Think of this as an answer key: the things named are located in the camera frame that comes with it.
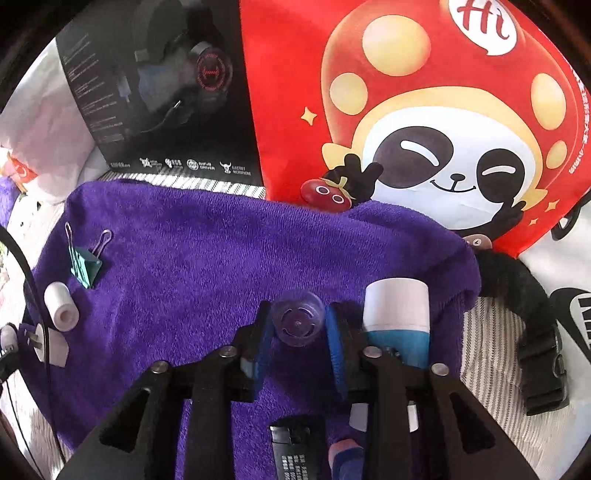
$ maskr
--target panda face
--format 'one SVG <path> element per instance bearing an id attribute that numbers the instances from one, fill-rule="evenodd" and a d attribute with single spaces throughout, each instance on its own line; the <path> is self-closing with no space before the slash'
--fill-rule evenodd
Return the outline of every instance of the panda face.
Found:
<path id="1" fill-rule="evenodd" d="M 534 155 L 505 125 L 466 110 L 422 106 L 371 128 L 362 163 L 383 165 L 373 199 L 417 210 L 451 230 L 491 221 L 535 174 Z"/>

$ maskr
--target white power adapter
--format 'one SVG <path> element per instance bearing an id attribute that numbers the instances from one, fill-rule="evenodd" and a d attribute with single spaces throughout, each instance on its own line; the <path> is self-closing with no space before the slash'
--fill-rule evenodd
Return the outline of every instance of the white power adapter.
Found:
<path id="1" fill-rule="evenodd" d="M 57 367 L 65 367 L 70 347 L 61 332 L 47 329 L 49 332 L 49 363 Z M 35 348 L 35 353 L 40 362 L 45 360 L 45 340 L 43 338 L 43 326 L 37 324 L 35 333 L 27 332 L 27 343 Z"/>

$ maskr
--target white cylinder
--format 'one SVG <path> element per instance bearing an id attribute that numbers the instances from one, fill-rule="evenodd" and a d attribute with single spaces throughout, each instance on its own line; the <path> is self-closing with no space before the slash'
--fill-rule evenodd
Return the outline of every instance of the white cylinder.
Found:
<path id="1" fill-rule="evenodd" d="M 414 278 L 385 278 L 365 289 L 366 330 L 417 330 L 429 333 L 429 289 Z"/>
<path id="2" fill-rule="evenodd" d="M 5 325 L 0 329 L 0 350 L 16 352 L 18 350 L 17 333 L 10 325 Z"/>
<path id="3" fill-rule="evenodd" d="M 80 319 L 80 313 L 70 296 L 68 287 L 56 281 L 46 288 L 44 298 L 53 325 L 61 332 L 72 330 Z"/>

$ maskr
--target metal rivet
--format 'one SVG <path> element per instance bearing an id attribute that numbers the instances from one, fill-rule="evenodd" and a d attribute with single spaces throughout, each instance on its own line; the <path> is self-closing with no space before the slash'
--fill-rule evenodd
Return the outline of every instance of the metal rivet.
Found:
<path id="1" fill-rule="evenodd" d="M 233 345 L 224 345 L 220 348 L 220 356 L 222 358 L 232 358 L 233 356 L 237 356 L 238 349 Z"/>
<path id="2" fill-rule="evenodd" d="M 150 370 L 154 374 L 163 374 L 164 372 L 166 372 L 166 370 L 168 370 L 169 366 L 170 365 L 168 364 L 168 362 L 165 362 L 164 360 L 158 360 L 150 366 Z"/>
<path id="3" fill-rule="evenodd" d="M 382 356 L 382 351 L 376 346 L 367 346 L 363 349 L 363 354 L 368 358 L 379 358 Z"/>
<path id="4" fill-rule="evenodd" d="M 431 365 L 431 372 L 440 377 L 445 377 L 449 375 L 449 367 L 446 364 L 433 364 Z"/>

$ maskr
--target binder clip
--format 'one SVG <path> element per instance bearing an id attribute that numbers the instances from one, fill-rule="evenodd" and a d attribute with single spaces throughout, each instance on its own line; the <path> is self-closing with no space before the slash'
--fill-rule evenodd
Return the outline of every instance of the binder clip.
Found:
<path id="1" fill-rule="evenodd" d="M 95 247 L 88 251 L 84 248 L 74 247 L 72 227 L 66 222 L 66 236 L 68 238 L 68 251 L 72 268 L 70 271 L 78 279 L 84 288 L 92 288 L 96 276 L 99 273 L 103 262 L 100 260 L 105 245 L 113 238 L 111 230 L 103 230 Z"/>

